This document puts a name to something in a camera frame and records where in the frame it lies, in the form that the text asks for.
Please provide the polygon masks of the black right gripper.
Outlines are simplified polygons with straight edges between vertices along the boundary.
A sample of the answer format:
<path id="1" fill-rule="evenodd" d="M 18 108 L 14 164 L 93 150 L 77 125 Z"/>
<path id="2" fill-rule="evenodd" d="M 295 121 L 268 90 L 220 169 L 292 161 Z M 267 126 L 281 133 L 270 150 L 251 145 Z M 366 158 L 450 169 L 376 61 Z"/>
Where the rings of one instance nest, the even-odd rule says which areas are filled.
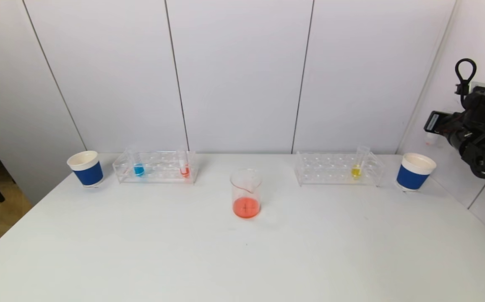
<path id="1" fill-rule="evenodd" d="M 427 133 L 445 134 L 462 128 L 463 113 L 432 111 L 423 129 Z"/>

